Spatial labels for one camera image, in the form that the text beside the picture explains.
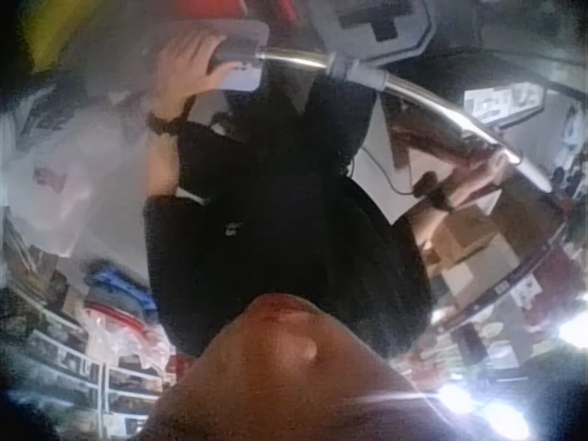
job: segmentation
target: ceiling light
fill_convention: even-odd
[[[491,428],[505,438],[522,441],[529,437],[525,417],[508,404],[491,402],[482,414]]]
[[[437,398],[453,413],[470,413],[474,410],[469,392],[457,384],[442,386]]]

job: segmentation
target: person's arm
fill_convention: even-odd
[[[207,31],[190,32],[173,39],[159,54],[151,112],[170,121],[179,117],[187,99],[215,89],[237,62],[224,63],[209,73],[210,57],[224,40]],[[180,178],[177,137],[150,133],[146,149],[147,197],[173,196]]]
[[[497,153],[473,169],[455,169],[441,184],[449,205],[458,208],[472,193],[490,184],[505,162],[504,155]],[[411,224],[417,245],[423,246],[433,236],[447,214],[447,211],[433,207],[429,198],[423,198],[406,212],[404,216]]]

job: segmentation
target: wrist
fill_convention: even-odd
[[[151,112],[161,119],[171,120],[182,115],[184,111],[185,98],[174,98],[156,94],[151,103]]]

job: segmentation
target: cardboard box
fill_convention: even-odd
[[[433,235],[433,247],[448,269],[485,247],[498,233],[494,222],[477,206],[451,213]]]

